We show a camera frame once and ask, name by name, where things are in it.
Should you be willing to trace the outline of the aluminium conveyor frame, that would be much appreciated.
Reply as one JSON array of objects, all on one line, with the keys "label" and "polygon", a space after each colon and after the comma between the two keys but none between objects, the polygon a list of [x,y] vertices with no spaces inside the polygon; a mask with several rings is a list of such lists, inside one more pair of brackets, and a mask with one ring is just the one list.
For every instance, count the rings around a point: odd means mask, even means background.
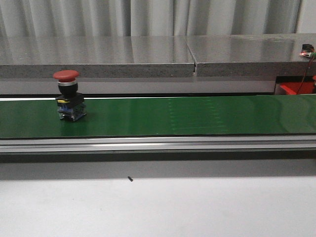
[{"label": "aluminium conveyor frame", "polygon": [[314,158],[314,135],[2,139],[2,163]]}]

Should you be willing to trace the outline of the white curtain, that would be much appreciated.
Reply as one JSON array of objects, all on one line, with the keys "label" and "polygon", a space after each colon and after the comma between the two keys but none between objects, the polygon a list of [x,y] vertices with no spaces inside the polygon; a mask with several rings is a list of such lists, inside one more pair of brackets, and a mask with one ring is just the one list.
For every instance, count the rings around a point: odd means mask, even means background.
[{"label": "white curtain", "polygon": [[314,33],[313,0],[3,0],[3,37]]}]

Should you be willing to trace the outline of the red plastic tray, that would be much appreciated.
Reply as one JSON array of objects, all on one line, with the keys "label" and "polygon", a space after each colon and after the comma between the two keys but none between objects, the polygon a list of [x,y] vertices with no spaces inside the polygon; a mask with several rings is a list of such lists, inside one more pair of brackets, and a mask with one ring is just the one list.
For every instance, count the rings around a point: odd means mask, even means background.
[{"label": "red plastic tray", "polygon": [[313,82],[305,82],[302,85],[300,82],[285,82],[280,88],[286,95],[313,94],[315,89]]}]

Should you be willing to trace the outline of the small green circuit board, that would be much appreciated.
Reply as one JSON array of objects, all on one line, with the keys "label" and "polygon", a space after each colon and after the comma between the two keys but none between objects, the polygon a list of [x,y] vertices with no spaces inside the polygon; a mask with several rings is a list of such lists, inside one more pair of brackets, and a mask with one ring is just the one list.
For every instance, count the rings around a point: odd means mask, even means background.
[{"label": "small green circuit board", "polygon": [[306,58],[313,58],[316,56],[316,50],[312,44],[306,43],[302,44],[302,50],[300,52],[300,56]]}]

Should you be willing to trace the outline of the green conveyor belt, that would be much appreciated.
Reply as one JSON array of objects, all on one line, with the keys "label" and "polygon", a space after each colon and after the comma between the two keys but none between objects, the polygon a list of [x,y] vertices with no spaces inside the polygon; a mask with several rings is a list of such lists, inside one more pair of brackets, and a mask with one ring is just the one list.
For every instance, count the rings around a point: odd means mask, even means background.
[{"label": "green conveyor belt", "polygon": [[16,138],[314,134],[314,95],[87,99],[60,120],[54,100],[2,101],[0,136]]}]

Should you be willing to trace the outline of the grey stone counter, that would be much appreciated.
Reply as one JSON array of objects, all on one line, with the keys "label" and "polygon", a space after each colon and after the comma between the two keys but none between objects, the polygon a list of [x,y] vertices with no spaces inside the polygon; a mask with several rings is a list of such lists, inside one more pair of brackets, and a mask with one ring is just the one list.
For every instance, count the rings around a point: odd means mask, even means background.
[{"label": "grey stone counter", "polygon": [[274,93],[301,77],[315,34],[0,39],[0,94],[58,93],[53,74],[76,70],[84,94]]}]

